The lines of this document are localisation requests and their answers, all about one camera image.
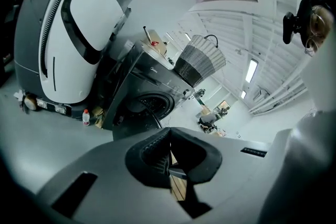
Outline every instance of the gray floor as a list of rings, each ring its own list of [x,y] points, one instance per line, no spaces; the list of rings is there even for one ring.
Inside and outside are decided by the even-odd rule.
[[[86,151],[113,141],[112,132],[48,111],[20,110],[13,63],[0,88],[0,150],[15,180],[37,193],[59,170]]]
[[[162,127],[184,127],[190,130],[201,132],[197,124],[197,118],[193,111],[187,111],[182,107],[177,107],[171,114],[161,121]]]

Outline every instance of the cable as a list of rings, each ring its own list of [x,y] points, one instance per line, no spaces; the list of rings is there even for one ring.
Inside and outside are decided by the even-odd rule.
[[[146,104],[144,104],[140,100],[137,99],[137,101],[140,102],[142,105],[144,105],[147,108],[147,110],[149,111],[149,113],[154,117],[154,119],[155,119],[156,123],[158,124],[158,126],[160,128],[162,128],[161,122],[159,121],[158,117],[154,114],[154,112]]]
[[[121,58],[117,61],[117,63],[114,65],[114,67],[112,67],[112,69],[111,69],[110,72],[108,73],[107,77],[110,77],[112,71],[118,66],[118,64],[120,64],[120,62],[121,62],[123,59],[126,58],[126,56],[128,55],[128,53],[125,54],[123,57],[121,57]]]

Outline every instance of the wicker basket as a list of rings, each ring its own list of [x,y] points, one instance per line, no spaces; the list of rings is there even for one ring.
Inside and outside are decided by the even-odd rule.
[[[226,65],[226,59],[217,44],[195,35],[189,41],[176,61],[174,70],[192,87],[196,87],[207,77]]]

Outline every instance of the fluorescent light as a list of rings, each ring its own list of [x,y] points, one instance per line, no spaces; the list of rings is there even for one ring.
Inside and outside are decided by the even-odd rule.
[[[185,34],[185,36],[187,37],[187,39],[189,39],[189,41],[191,40],[190,39],[190,36],[187,34],[187,33],[184,33]]]
[[[169,36],[169,37],[170,37],[172,40],[174,40],[174,38],[172,38],[172,36],[171,36],[171,35],[169,35],[169,34],[168,34],[168,32],[166,32],[166,34],[167,34],[167,35],[168,35],[168,36]]]
[[[241,97],[242,99],[244,99],[244,98],[245,98],[245,95],[246,95],[246,92],[245,92],[245,91],[242,91],[242,93],[241,93],[241,96],[240,96],[240,97]]]
[[[250,66],[248,67],[248,71],[247,71],[246,79],[245,79],[248,83],[251,82],[254,72],[256,72],[257,65],[258,65],[258,62],[252,59],[250,62]]]

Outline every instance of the wooden board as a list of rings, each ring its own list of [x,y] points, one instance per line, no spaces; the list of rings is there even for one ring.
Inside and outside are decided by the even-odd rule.
[[[176,158],[172,154],[172,163],[177,163]],[[187,191],[187,181],[176,176],[170,176],[170,182],[172,185],[172,195],[174,199],[178,201],[185,200],[186,191]]]

